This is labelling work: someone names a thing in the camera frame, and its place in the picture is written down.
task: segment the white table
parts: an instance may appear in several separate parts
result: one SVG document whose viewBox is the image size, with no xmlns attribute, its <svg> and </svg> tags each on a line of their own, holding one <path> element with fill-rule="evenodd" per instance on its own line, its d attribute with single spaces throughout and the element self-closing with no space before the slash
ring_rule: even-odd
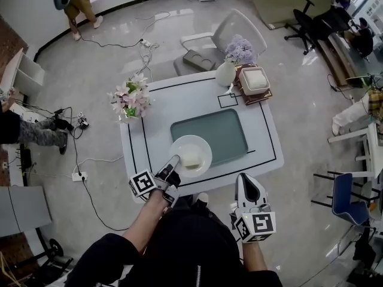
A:
<svg viewBox="0 0 383 287">
<path fill-rule="evenodd" d="M 360 172 L 351 172 L 356 178 L 376 179 L 383 169 L 383 146 L 378 145 L 378 134 L 376 124 L 370 123 L 365 129 L 354 131 L 348 134 L 329 138 L 329 143 L 350 139 L 357 136 L 363 136 L 365 156 L 356 157 L 355 160 L 365 160 L 367 170 Z"/>
<path fill-rule="evenodd" d="M 282 167 L 282 149 L 268 102 L 246 106 L 235 89 L 237 96 L 223 95 L 227 87 L 217 84 L 215 71 L 151 83 L 152 107 L 148 114 L 120 126 L 127 175 L 144 169 L 156 173 L 170 159 L 171 124 L 227 108 L 235 109 L 239 115 L 248 153 L 229 163 L 210 167 L 198 178 L 181 177 L 178 189 L 181 195 L 234 184 L 240 172 L 257 176 Z"/>
</svg>

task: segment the marble floor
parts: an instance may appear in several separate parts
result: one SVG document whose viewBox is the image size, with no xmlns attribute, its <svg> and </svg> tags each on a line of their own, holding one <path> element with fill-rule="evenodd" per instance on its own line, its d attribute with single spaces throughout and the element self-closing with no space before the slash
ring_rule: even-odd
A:
<svg viewBox="0 0 383 287">
<path fill-rule="evenodd" d="M 292 31 L 269 30 L 246 0 L 153 0 L 107 14 L 97 30 L 85 25 L 80 31 L 84 38 L 101 44 L 134 44 L 153 20 L 136 17 L 170 12 L 170 17 L 149 27 L 144 35 L 160 44 L 150 64 L 153 80 L 158 81 L 176 76 L 173 60 L 186 53 L 179 42 L 182 36 L 214 31 L 233 7 L 255 23 L 268 45 L 258 64 L 272 85 L 269 105 L 285 159 L 282 168 L 257 177 L 268 190 L 277 222 L 277 233 L 261 247 L 269 268 L 279 274 L 283 285 L 297 287 L 336 257 L 336 245 L 349 227 L 330 209 L 310 203 L 313 197 L 325 199 L 332 190 L 330 181 L 314 179 L 312 174 L 357 167 L 354 141 L 327 143 L 332 116 L 350 102 L 329 87 L 330 71 L 320 54 L 313 51 L 304 56 L 300 40 L 283 39 Z M 191 44 L 196 48 L 201 45 Z M 32 104 L 49 111 L 71 106 L 74 114 L 83 112 L 88 118 L 90 127 L 77 140 L 78 161 L 122 156 L 119 125 L 107 93 L 141 68 L 138 48 L 100 48 L 65 35 L 46 48 L 37 62 L 47 74 L 45 87 L 31 99 Z M 148 69 L 144 73 L 150 78 Z M 73 141 L 64 156 L 53 148 L 31 148 L 36 162 L 33 172 L 57 176 L 29 175 L 32 185 L 44 186 L 53 218 L 53 223 L 42 229 L 44 236 L 57 239 L 67 255 L 78 259 L 111 230 L 97 219 L 82 183 L 59 176 L 70 176 L 75 167 Z M 114 228 L 130 226 L 141 205 L 131 198 L 123 159 L 114 163 L 87 161 L 81 167 L 89 175 L 87 186 L 104 221 Z M 210 208 L 228 224 L 234 187 L 219 188 L 209 196 Z M 351 258 L 344 255 L 305 286 L 335 286 L 351 267 Z"/>
</svg>

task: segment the white chair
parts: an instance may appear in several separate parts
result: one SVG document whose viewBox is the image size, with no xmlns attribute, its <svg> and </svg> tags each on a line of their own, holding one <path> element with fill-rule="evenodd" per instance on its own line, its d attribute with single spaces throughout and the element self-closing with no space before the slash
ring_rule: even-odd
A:
<svg viewBox="0 0 383 287">
<path fill-rule="evenodd" d="M 243 38 L 251 43 L 256 57 L 259 57 L 259 55 L 267 49 L 266 42 L 256 26 L 249 18 L 236 9 L 232 9 L 230 14 L 220 23 L 215 33 L 207 32 L 184 36 L 180 39 L 180 42 L 186 50 L 189 50 L 185 45 L 187 41 L 211 38 L 215 48 L 198 49 L 198 52 L 214 61 L 215 69 L 217 69 L 224 62 L 226 46 L 232 41 L 233 36 L 236 34 L 242 35 Z M 174 68 L 179 77 L 199 72 L 194 67 L 184 64 L 182 56 L 174 60 Z"/>
</svg>

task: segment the blue chair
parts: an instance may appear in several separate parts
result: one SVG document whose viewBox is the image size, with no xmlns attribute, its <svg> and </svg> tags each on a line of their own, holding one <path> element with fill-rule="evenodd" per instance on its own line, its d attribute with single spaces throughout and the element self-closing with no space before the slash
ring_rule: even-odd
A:
<svg viewBox="0 0 383 287">
<path fill-rule="evenodd" d="M 330 173 L 337 174 L 338 176 L 336 178 L 318 174 L 314 174 L 314 176 L 334 180 L 333 195 L 327 196 L 332 199 L 332 204 L 322 203 L 315 200 L 311 200 L 311 202 L 332 208 L 334 215 L 352 223 L 353 225 L 362 225 L 369 219 L 367 203 L 369 205 L 372 200 L 378 199 L 379 196 L 366 198 L 359 194 L 353 193 L 353 184 L 359 187 L 362 185 L 353 183 L 351 173 Z M 358 197 L 364 201 L 351 202 L 351 196 Z"/>
</svg>

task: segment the flower vase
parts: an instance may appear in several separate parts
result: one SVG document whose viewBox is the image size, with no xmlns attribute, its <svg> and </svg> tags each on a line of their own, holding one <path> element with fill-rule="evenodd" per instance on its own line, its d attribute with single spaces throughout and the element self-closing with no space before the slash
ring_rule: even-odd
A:
<svg viewBox="0 0 383 287">
<path fill-rule="evenodd" d="M 235 79 L 235 66 L 233 63 L 224 62 L 218 67 L 215 73 L 215 79 L 221 86 L 230 86 Z"/>
</svg>

